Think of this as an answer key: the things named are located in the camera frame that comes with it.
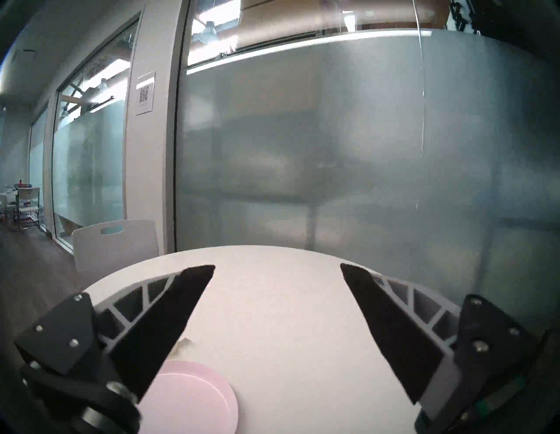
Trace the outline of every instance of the round table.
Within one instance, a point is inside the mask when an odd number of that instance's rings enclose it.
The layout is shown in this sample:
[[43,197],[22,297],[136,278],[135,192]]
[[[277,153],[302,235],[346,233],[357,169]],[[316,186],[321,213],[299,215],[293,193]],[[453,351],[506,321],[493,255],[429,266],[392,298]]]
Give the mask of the round table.
[[182,338],[186,360],[221,373],[239,402],[237,434],[415,433],[408,399],[373,340],[340,264],[271,246],[188,250],[90,286],[92,303],[135,282],[213,264]]

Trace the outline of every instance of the plate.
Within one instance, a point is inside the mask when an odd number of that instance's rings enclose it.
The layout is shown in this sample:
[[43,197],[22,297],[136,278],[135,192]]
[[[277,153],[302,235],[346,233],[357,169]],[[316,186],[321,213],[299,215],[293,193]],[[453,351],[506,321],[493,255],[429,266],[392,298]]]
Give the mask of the plate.
[[167,360],[138,405],[141,434],[235,434],[230,384],[200,363]]

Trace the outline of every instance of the screw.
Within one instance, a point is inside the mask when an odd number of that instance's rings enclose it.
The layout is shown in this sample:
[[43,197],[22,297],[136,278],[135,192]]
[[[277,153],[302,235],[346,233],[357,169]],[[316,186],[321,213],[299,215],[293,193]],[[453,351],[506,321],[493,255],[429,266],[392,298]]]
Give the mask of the screw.
[[477,353],[487,353],[490,351],[490,347],[483,340],[474,340],[473,347],[477,350]]

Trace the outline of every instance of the floor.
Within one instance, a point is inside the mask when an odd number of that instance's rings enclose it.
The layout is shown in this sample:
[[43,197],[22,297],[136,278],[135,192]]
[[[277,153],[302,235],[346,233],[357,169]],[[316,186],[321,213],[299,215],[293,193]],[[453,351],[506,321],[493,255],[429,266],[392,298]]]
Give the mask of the floor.
[[78,292],[74,257],[34,226],[10,232],[0,223],[0,339],[8,357],[21,363],[13,337]]

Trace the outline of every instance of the qr code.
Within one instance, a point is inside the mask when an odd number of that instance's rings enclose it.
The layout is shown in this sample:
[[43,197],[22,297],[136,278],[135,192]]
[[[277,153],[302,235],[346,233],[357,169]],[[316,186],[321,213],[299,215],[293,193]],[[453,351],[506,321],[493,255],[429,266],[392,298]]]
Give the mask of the qr code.
[[150,85],[144,86],[140,88],[140,101],[144,102],[148,100],[148,91],[150,90]]

